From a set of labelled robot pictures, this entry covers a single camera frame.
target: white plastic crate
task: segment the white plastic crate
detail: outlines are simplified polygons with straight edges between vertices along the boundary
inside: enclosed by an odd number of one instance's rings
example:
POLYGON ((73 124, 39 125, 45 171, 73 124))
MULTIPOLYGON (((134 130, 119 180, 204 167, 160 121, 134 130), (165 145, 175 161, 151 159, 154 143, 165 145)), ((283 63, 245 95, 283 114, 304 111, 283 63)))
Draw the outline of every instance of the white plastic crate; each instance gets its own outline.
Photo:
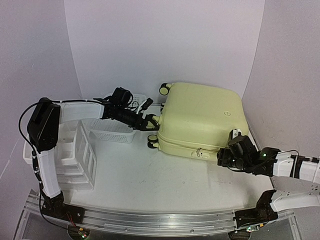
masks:
MULTIPOLYGON (((136 107, 146 100, 145 95, 133 94, 131 107, 136 107)), ((119 143, 131 143, 134 139, 136 131, 126 124, 111 119, 94 119, 87 124, 87 129, 94 135, 105 141, 113 141, 119 143)))
MULTIPOLYGON (((23 158, 30 165, 31 151, 25 142, 23 158)), ((56 174, 62 190, 94 188, 97 159, 81 121, 66 122, 59 126, 55 156, 56 174)))

